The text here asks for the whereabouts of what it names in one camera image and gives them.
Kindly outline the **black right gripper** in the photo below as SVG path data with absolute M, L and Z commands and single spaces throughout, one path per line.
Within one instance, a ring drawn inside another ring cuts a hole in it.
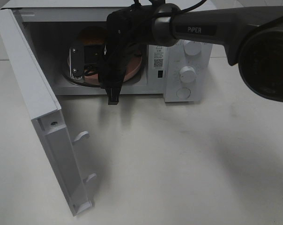
M 117 105 L 129 62 L 129 44 L 86 45 L 84 46 L 84 82 L 106 89 L 108 105 Z

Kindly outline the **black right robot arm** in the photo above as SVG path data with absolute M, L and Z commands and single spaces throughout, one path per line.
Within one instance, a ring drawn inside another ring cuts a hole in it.
M 119 101 L 126 66 L 140 45 L 169 47 L 179 40 L 222 45 L 251 91 L 283 102 L 283 6 L 198 11 L 197 5 L 135 1 L 110 13 L 106 27 L 96 72 L 111 105 Z

